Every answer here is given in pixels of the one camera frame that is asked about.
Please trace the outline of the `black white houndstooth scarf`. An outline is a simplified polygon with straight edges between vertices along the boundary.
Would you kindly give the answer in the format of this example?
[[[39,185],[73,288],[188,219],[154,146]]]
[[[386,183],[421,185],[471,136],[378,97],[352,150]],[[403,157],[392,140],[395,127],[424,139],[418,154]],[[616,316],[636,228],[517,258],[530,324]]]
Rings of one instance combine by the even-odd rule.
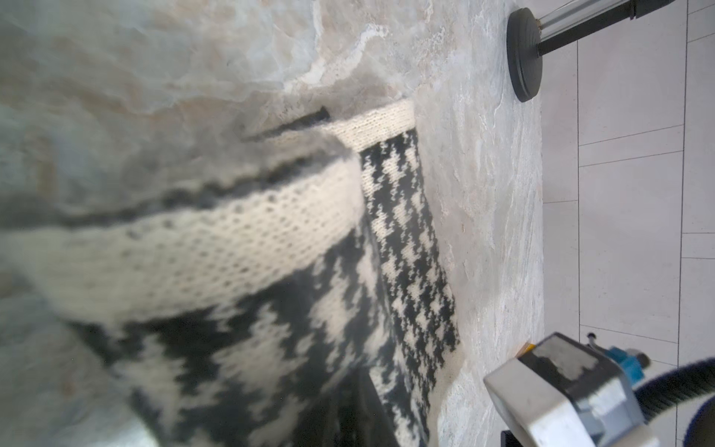
[[[362,368],[398,446],[430,446],[463,361],[409,100],[12,197],[1,250],[161,446],[329,445]]]

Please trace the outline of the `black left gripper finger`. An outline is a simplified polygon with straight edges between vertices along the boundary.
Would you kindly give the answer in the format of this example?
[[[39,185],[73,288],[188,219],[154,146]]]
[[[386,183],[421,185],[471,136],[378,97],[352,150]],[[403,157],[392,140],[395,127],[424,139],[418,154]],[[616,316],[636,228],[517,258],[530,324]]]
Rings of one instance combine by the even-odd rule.
[[[329,446],[398,446],[392,423],[365,368],[352,372],[331,397]]]

